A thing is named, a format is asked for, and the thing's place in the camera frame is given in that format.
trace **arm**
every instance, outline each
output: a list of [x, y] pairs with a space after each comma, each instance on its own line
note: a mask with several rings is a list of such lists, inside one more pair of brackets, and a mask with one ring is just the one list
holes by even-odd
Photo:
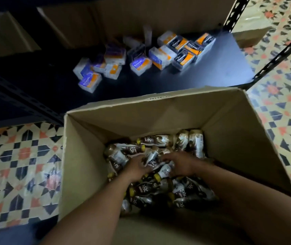
[[176, 175], [201, 177], [256, 244], [291, 244], [291, 197], [186, 152], [165, 154]]
[[124, 192], [151, 171], [143, 167], [143, 156], [133, 157], [121, 174], [102, 190], [63, 218], [42, 240], [41, 245], [97, 244], [108, 245], [114, 234]]

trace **open cardboard box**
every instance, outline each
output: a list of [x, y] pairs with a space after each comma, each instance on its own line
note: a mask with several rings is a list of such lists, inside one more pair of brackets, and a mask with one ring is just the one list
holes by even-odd
[[[207, 155], [225, 167], [291, 196], [291, 180], [246, 93], [238, 88], [189, 89], [89, 103], [65, 116], [59, 218], [106, 181], [104, 144], [110, 140], [201, 128]], [[248, 244], [220, 206], [176, 210], [158, 218], [120, 218], [113, 244]]]

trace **cardboard box on shelf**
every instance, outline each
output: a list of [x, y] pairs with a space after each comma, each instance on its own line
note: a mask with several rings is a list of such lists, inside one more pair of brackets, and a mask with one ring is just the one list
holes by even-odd
[[254, 46], [272, 28], [270, 20], [257, 6], [247, 6], [232, 30], [240, 48]]
[[[89, 103], [67, 112], [59, 218], [105, 183], [106, 142], [196, 127], [204, 132], [209, 157], [291, 196], [291, 180], [246, 93], [232, 87], [205, 87]], [[199, 227], [206, 227], [205, 232]], [[113, 239], [113, 244], [147, 245], [247, 242], [220, 206], [202, 212], [179, 209], [158, 218], [139, 214], [120, 218]]]

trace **hand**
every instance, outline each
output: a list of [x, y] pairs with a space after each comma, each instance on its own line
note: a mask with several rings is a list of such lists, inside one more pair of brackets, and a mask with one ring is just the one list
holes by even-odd
[[202, 159], [199, 159], [185, 151], [172, 152], [164, 154], [160, 157], [163, 161], [173, 161], [175, 168], [172, 169], [170, 176], [192, 176], [194, 171], [194, 165], [203, 163]]
[[139, 181], [142, 176], [151, 172], [152, 168], [150, 166], [143, 166], [143, 158], [144, 155], [132, 157], [123, 169], [122, 174], [124, 174], [129, 179], [130, 183]]

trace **forearm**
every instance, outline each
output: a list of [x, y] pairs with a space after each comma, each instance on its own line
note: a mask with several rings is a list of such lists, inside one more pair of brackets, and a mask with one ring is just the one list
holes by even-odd
[[41, 244], [110, 244], [129, 184], [123, 172], [61, 220]]
[[195, 161], [192, 167], [256, 243], [291, 244], [291, 197], [215, 165]]

